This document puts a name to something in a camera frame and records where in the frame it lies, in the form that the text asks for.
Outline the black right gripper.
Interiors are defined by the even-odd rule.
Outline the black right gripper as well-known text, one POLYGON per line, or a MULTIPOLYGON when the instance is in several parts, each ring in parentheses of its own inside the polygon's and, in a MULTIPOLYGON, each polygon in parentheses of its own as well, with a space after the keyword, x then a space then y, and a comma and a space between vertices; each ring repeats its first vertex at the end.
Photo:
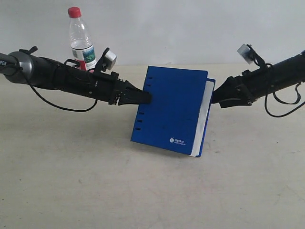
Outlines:
POLYGON ((272 68, 265 66, 254 71, 245 70, 239 76, 229 76, 223 84, 214 90, 211 104, 219 104, 221 108, 235 106, 251 106, 259 98, 272 92, 272 68))

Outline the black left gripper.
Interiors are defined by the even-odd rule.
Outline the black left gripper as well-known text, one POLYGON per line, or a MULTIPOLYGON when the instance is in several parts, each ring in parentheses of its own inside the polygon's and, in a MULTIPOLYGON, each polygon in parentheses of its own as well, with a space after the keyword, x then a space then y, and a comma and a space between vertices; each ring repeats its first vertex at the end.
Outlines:
POLYGON ((150 104, 152 96, 147 91, 135 87, 127 80, 119 78, 119 74, 99 73, 89 71, 89 97, 109 105, 150 104))

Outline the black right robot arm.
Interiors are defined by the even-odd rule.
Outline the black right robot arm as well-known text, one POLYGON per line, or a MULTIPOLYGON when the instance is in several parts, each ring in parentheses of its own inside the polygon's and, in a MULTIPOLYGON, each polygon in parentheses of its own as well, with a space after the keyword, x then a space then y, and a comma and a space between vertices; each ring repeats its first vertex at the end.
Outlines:
POLYGON ((259 98, 305 81, 305 52, 286 60, 229 76, 214 90, 212 104, 221 108, 251 106, 259 98))

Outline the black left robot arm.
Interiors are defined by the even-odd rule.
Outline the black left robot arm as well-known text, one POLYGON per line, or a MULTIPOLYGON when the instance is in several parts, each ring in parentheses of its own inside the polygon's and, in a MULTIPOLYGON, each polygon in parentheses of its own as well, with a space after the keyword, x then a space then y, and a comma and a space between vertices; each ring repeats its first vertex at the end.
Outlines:
POLYGON ((66 62, 37 57, 30 50, 0 55, 0 73, 16 84, 26 84, 33 88, 60 90, 109 105, 150 104, 152 95, 129 81, 119 78, 118 73, 106 73, 115 63, 115 55, 106 48, 95 67, 87 71, 79 69, 80 61, 67 59, 66 62))

